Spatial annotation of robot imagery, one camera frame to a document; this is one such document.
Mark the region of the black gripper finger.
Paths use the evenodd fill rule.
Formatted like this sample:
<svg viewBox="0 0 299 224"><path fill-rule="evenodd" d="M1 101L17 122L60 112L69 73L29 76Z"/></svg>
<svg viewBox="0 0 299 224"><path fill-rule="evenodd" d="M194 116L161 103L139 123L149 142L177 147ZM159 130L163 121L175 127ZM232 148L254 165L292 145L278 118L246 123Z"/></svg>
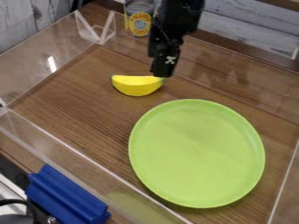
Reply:
<svg viewBox="0 0 299 224"><path fill-rule="evenodd" d="M157 44L151 49L151 57L153 62L151 72L155 77L169 78L180 58L180 47L177 45Z"/></svg>

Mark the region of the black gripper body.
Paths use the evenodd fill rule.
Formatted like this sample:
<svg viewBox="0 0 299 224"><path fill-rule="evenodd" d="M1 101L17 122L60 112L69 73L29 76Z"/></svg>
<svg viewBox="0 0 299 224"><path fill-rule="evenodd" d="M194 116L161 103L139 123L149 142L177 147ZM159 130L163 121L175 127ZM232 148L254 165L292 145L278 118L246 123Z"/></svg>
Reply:
<svg viewBox="0 0 299 224"><path fill-rule="evenodd" d="M198 30L204 6L206 0L161 0L149 30L149 57L159 48L183 44L183 37Z"/></svg>

